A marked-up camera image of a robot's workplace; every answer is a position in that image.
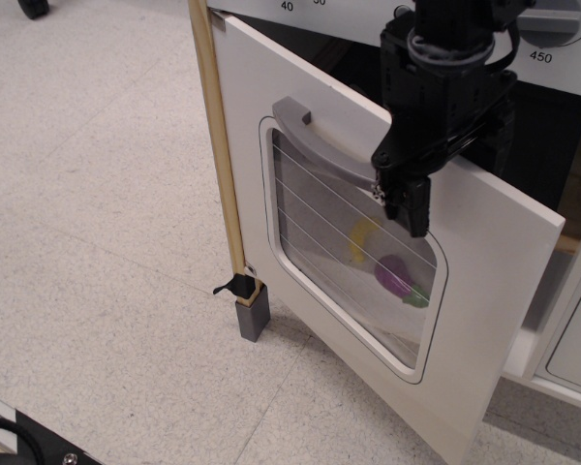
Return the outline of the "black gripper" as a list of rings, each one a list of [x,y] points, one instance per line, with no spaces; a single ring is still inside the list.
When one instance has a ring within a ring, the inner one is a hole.
[[[503,175],[517,76],[514,9],[413,9],[381,33],[382,104],[392,122],[372,157],[388,220],[429,230],[430,174],[460,153]]]

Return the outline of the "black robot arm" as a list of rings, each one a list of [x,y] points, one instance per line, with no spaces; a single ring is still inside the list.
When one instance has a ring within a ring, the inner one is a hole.
[[[388,219],[429,229],[430,174],[460,154],[501,175],[514,133],[509,70],[528,1],[417,1],[381,33],[391,126],[372,156]]]

